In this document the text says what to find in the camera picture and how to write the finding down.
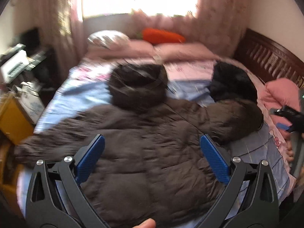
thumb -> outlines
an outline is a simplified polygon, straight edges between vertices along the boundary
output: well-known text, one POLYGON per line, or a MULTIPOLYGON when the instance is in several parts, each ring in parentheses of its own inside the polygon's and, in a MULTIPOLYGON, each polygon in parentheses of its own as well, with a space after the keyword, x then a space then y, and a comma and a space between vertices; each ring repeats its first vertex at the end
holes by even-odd
POLYGON ((156 228, 156 223, 153 219, 147 219, 142 222, 140 225, 134 226, 133 228, 156 228))

white wall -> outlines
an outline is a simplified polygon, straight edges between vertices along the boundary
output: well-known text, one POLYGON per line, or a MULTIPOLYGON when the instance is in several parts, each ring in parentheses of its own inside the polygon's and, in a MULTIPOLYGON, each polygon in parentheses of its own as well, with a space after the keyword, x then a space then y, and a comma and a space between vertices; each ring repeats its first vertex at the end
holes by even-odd
POLYGON ((294 0, 252 0, 249 28, 304 61, 304 15, 294 0))
POLYGON ((84 19, 85 36, 88 37, 102 30, 117 30, 125 33, 130 21, 131 15, 127 13, 86 18, 84 19))
POLYGON ((10 0, 0 16, 0 54, 11 45, 13 38, 34 25, 31 0, 10 0))

blue gripper pad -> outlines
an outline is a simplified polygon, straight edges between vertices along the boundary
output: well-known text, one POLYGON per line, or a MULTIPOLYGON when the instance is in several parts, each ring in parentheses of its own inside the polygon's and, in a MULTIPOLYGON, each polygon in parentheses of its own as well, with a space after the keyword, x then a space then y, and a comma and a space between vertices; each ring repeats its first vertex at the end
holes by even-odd
POLYGON ((283 130, 288 130, 290 127, 289 126, 287 126, 287 125, 285 125, 285 124, 283 124, 283 123, 280 123, 280 122, 278 122, 277 124, 276 124, 276 127, 277 128, 280 128, 280 129, 283 129, 283 130))
POLYGON ((76 167, 75 181, 78 185, 87 181, 104 149, 105 139, 100 135, 76 167))
POLYGON ((229 166, 216 149, 211 138, 203 135, 200 140, 200 145, 217 180, 227 185, 230 181, 229 166))

brown puffer jacket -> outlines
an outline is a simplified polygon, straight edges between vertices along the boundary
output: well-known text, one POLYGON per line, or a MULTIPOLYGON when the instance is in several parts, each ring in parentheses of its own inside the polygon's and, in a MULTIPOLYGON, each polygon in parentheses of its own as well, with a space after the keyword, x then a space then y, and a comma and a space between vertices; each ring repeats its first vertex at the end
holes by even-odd
POLYGON ((99 133, 105 151, 82 188, 111 227, 147 218, 162 227, 206 213, 223 186, 200 151, 200 136, 221 145, 240 139, 259 129, 262 113, 248 100, 205 108, 167 99, 166 85, 163 66, 120 66, 109 86, 113 103, 124 109, 101 105, 65 119, 16 147, 17 160, 29 167, 38 159, 61 161, 99 133))

jacket sleeve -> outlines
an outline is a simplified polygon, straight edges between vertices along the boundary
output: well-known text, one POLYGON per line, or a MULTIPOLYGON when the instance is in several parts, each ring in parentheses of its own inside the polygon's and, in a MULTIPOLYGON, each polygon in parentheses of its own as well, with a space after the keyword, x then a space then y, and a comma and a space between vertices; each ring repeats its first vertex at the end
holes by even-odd
POLYGON ((241 139, 263 124, 262 111, 249 100, 223 100, 196 112, 198 129, 220 145, 241 139))
POLYGON ((59 162, 67 155, 74 155, 79 148, 89 143, 92 128, 97 121, 94 113, 79 113, 74 118, 67 118, 53 128, 28 137, 15 147, 17 162, 33 168, 36 161, 59 162))

